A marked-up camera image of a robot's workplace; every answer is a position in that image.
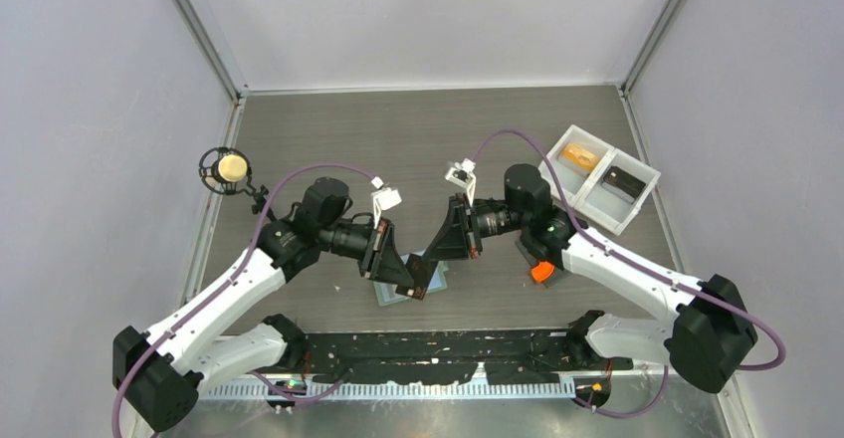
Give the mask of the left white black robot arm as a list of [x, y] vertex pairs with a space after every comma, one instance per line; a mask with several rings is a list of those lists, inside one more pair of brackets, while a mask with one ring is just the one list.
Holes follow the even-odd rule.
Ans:
[[348, 186], [330, 177], [317, 179], [286, 216], [260, 219], [231, 268], [193, 300], [145, 330], [120, 331], [112, 342], [113, 435], [121, 434], [124, 404], [159, 434], [176, 427], [201, 395], [222, 383], [267, 366], [297, 370], [304, 363], [306, 339], [282, 316], [223, 342], [217, 339], [321, 254], [353, 260], [364, 279], [411, 285], [395, 247], [394, 225], [383, 215], [400, 203], [400, 193], [379, 177], [371, 183], [372, 210], [359, 222], [346, 214]]

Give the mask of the black credit card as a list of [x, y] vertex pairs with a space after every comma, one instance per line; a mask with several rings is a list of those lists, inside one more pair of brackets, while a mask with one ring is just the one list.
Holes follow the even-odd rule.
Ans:
[[405, 261], [405, 268], [410, 274], [412, 283], [409, 287], [396, 286], [395, 294], [398, 297], [418, 301], [424, 300], [432, 278], [439, 270], [439, 266], [439, 261], [428, 260], [418, 254], [410, 254]]
[[602, 176], [601, 185], [625, 202], [635, 203], [645, 191], [647, 183], [619, 166], [613, 165]]

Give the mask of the green leather card holder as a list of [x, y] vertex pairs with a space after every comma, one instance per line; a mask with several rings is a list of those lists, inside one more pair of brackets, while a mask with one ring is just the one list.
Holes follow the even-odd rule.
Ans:
[[[398, 260], [404, 264], [404, 268], [408, 273], [413, 273], [418, 269], [418, 265], [423, 262], [422, 251], [396, 256], [389, 253], [385, 259], [382, 260], [380, 269], [387, 267], [395, 272], [398, 266]], [[392, 283], [383, 283], [375, 281], [373, 283], [376, 298], [378, 303], [385, 307], [409, 299], [423, 300], [428, 293], [437, 292], [447, 288], [445, 273], [448, 271], [448, 265], [444, 261], [425, 261], [430, 277], [424, 281], [424, 276], [421, 275], [414, 279], [414, 287], [407, 288], [397, 286]]]

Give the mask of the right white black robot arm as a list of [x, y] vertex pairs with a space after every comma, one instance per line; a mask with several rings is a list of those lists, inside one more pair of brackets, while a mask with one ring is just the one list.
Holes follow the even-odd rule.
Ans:
[[593, 280], [649, 315], [640, 320], [587, 312], [570, 325], [574, 364], [588, 369], [604, 358], [649, 361], [670, 366], [702, 391], [723, 390], [758, 342], [733, 281], [721, 275], [700, 280], [618, 246], [555, 205], [549, 183], [531, 164], [507, 169], [504, 198], [480, 199], [474, 166], [465, 159], [445, 173], [462, 190], [450, 197], [425, 259], [476, 259], [484, 239], [516, 232], [527, 256]]

